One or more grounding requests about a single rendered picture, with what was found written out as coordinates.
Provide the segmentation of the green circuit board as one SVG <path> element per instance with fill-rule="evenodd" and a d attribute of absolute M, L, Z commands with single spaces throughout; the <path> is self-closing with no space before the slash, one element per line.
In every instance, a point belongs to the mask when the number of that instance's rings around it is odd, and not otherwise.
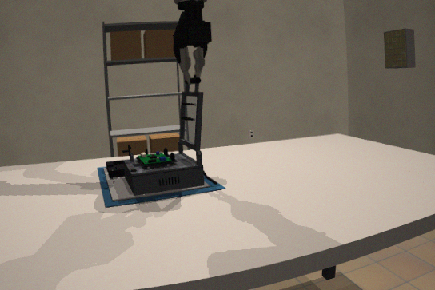
<path fill-rule="evenodd" d="M 148 155 L 150 155 L 150 156 L 148 156 Z M 157 151 L 156 153 L 150 153 L 148 155 L 146 155 L 145 153 L 141 153 L 141 156 L 138 156 L 139 159 L 144 163 L 144 165 L 172 161 L 163 153 L 159 153 L 159 151 Z M 151 159 L 153 159 L 153 160 L 151 160 Z M 145 161 L 147 163 L 145 163 Z"/>

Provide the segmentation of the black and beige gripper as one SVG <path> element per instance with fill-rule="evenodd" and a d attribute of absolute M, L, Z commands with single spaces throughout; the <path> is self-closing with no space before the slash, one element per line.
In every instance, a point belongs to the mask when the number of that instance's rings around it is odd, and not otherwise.
<path fill-rule="evenodd" d="M 193 7 L 191 16 L 191 5 Z M 195 74 L 194 77 L 200 77 L 202 68 L 205 65 L 205 55 L 207 52 L 207 44 L 212 41 L 211 38 L 211 22 L 198 21 L 202 20 L 202 9 L 204 1 L 188 0 L 178 3 L 178 9 L 185 11 L 186 19 L 176 31 L 177 37 L 174 38 L 174 55 L 179 63 L 182 73 L 190 85 L 190 75 L 188 69 L 191 66 L 191 60 L 188 53 L 188 47 L 193 46 L 197 49 L 193 52 L 195 59 Z M 188 25 L 187 25 L 188 24 Z M 185 37 L 186 29 L 186 37 Z M 184 43 L 182 34 L 184 31 Z M 191 45 L 190 45 L 191 44 Z M 202 54 L 201 54 L 202 53 Z"/>

